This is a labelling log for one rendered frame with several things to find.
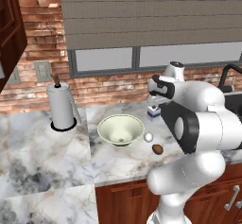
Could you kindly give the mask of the brown wood cupboard door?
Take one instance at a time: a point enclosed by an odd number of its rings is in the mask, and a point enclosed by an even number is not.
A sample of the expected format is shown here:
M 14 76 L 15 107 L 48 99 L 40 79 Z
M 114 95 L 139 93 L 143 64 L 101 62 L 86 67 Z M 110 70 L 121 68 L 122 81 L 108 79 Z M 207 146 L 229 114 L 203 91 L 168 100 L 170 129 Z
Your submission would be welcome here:
M 147 181 L 130 181 L 95 189 L 99 224 L 146 224 L 158 206 Z
M 228 212 L 224 205 L 229 203 L 234 190 L 240 191 Z M 242 207 L 236 206 L 242 200 L 242 164 L 228 165 L 217 180 L 199 189 L 185 204 L 184 213 L 192 224 L 242 224 Z

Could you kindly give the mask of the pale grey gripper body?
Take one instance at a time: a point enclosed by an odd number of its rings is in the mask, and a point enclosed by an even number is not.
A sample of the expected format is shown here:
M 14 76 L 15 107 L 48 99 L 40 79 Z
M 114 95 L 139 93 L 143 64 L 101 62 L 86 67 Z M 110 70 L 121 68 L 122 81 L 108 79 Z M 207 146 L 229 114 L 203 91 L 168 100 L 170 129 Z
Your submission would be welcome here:
M 147 104 L 151 108 L 157 108 L 160 105 L 166 105 L 170 102 L 170 100 L 166 97 L 163 96 L 154 96 L 150 95 L 147 99 Z

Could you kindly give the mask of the brown egg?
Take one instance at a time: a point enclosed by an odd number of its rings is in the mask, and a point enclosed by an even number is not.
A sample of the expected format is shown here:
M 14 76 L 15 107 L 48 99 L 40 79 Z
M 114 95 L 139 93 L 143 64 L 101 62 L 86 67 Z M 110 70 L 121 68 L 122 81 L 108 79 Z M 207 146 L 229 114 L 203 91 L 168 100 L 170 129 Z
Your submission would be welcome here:
M 163 149 L 163 147 L 160 146 L 160 145 L 153 145 L 153 146 L 152 146 L 152 150 L 153 150 L 153 152 L 154 152 L 155 154 L 157 154 L 157 155 L 161 155 L 161 154 L 164 153 L 164 149 Z

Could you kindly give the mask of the dark wood wall cupboard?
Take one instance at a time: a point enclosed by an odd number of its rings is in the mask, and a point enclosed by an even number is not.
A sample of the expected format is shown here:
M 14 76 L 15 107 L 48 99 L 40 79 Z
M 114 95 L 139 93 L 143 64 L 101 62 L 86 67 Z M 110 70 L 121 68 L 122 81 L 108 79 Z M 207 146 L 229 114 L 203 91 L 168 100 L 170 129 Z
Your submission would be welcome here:
M 0 0 L 0 93 L 27 46 L 19 0 Z

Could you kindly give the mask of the grey framed window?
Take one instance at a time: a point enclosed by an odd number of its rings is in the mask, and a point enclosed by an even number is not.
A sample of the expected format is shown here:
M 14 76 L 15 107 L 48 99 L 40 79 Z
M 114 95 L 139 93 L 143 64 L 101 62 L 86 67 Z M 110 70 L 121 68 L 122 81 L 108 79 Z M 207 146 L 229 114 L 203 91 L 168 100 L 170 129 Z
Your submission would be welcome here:
M 171 61 L 212 68 L 242 63 L 242 42 L 69 50 L 68 60 L 73 78 L 163 71 Z

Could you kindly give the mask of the blue and white milk carton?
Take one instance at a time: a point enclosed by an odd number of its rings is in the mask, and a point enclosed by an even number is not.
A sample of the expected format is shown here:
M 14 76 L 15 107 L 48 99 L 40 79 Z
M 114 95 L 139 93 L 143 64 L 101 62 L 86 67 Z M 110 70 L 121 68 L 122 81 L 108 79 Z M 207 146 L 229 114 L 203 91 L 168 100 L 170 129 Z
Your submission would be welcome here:
M 161 118 L 161 109 L 158 106 L 147 107 L 147 119 L 151 122 L 157 121 Z

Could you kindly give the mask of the grey window blind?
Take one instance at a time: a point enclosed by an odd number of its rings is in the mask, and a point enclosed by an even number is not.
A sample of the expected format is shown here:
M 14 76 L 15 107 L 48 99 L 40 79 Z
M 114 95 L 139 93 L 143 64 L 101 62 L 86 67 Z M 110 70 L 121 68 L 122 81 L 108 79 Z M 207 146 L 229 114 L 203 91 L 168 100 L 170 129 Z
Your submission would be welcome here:
M 242 0 L 60 0 L 69 49 L 242 41 Z

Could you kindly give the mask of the white paper towel roll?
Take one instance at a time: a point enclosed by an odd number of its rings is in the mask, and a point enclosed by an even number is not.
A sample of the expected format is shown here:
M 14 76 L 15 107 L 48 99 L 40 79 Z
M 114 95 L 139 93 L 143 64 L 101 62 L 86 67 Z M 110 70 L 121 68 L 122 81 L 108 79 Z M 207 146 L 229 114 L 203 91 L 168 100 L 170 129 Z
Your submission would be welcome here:
M 73 111 L 73 99 L 69 84 L 60 82 L 59 75 L 52 75 L 53 83 L 46 87 L 52 117 L 51 128 L 55 131 L 68 131 L 77 124 Z

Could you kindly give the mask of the grey wall socket plate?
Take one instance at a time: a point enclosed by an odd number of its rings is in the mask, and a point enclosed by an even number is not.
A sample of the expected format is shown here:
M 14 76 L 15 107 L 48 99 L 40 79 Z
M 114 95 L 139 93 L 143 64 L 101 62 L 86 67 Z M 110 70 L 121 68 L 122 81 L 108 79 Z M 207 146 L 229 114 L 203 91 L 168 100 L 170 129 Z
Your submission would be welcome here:
M 20 84 L 21 80 L 19 77 L 19 72 L 17 68 L 14 68 L 13 72 L 11 73 L 8 84 Z
M 38 82 L 47 82 L 51 80 L 51 73 L 48 60 L 35 60 L 34 68 Z

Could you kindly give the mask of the pale green bowl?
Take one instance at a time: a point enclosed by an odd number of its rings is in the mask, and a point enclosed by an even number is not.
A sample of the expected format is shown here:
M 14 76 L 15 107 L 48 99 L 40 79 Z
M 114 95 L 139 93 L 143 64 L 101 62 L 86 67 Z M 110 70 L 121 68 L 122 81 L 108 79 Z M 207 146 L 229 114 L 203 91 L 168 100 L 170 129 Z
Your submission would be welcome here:
M 115 146 L 127 146 L 140 139 L 144 132 L 144 124 L 130 114 L 108 116 L 97 126 L 99 137 Z

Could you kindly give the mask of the dark sink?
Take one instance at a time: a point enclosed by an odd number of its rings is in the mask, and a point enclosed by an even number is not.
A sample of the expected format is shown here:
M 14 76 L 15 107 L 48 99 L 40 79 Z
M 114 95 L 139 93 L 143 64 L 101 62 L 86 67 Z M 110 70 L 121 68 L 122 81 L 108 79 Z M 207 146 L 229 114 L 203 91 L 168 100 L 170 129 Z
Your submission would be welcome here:
M 233 112 L 242 122 L 242 93 L 226 93 L 225 107 Z

